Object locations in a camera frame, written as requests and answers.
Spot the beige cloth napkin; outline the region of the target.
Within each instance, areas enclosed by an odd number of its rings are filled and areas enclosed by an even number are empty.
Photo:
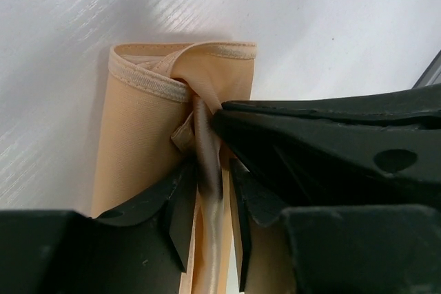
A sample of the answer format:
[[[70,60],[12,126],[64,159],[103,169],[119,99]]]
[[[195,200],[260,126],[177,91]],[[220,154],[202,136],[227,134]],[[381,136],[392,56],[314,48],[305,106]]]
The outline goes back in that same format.
[[[202,178],[190,213],[182,293],[225,293],[232,245],[229,152],[209,126],[226,101],[249,99],[256,45],[123,44],[110,50],[92,215],[133,198],[195,153]]]

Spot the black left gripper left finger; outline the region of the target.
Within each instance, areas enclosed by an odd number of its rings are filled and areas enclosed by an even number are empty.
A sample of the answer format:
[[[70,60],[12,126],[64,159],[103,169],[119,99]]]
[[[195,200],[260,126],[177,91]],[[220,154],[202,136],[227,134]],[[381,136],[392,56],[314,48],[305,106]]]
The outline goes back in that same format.
[[[177,293],[187,267],[196,163],[90,218],[1,212],[2,293]]]

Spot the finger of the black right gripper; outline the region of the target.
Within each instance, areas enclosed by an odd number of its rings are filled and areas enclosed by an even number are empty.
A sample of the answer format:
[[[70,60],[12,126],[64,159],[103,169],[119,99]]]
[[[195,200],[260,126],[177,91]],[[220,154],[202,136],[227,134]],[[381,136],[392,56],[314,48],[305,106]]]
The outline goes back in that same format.
[[[227,111],[323,119],[350,125],[440,128],[440,85],[311,101],[227,101]]]
[[[221,110],[215,132],[291,204],[440,205],[440,132]]]

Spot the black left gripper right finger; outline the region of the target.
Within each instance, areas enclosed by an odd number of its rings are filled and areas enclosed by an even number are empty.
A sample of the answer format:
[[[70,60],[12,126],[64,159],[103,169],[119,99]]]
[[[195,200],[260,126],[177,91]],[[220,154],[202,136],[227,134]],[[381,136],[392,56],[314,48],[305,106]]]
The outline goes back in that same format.
[[[230,161],[244,293],[439,293],[440,213],[430,207],[292,207]]]

